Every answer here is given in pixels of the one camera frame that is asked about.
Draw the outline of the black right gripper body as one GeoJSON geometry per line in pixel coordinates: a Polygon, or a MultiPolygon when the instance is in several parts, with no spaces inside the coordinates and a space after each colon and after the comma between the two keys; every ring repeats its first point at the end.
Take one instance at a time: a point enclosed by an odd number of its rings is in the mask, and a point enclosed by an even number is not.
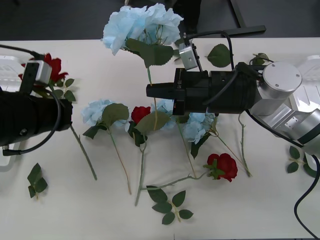
{"type": "Polygon", "coordinates": [[[175,70],[173,82],[173,114],[204,113],[205,98],[209,96],[208,71],[175,70]]]}

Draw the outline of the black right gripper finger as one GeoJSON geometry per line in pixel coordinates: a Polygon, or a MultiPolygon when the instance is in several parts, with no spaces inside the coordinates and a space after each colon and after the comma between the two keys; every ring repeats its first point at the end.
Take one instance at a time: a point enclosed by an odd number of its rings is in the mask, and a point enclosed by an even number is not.
{"type": "Polygon", "coordinates": [[[146,93],[147,97],[158,98],[158,99],[174,99],[175,95],[170,91],[148,91],[146,93]]]}
{"type": "Polygon", "coordinates": [[[147,92],[152,91],[164,91],[168,92],[174,89],[173,83],[155,83],[155,84],[148,84],[146,87],[147,92]]]}

